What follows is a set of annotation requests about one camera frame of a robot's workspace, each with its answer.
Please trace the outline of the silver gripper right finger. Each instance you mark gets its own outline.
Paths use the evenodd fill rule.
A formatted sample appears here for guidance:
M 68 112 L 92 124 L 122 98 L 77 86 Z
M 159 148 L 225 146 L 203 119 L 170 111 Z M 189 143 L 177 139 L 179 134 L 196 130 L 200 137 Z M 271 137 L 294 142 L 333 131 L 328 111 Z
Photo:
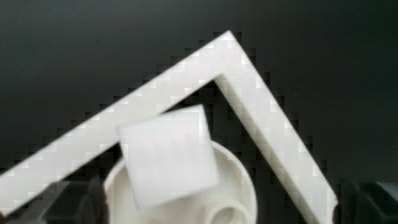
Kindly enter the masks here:
M 340 182 L 333 224 L 398 224 L 398 183 Z

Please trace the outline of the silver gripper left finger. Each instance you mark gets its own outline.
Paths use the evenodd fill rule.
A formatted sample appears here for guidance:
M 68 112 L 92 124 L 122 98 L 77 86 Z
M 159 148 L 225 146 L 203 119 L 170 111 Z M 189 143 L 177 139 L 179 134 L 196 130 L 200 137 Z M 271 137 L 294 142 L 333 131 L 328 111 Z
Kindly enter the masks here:
M 106 224 L 106 196 L 99 177 L 49 185 L 10 224 Z

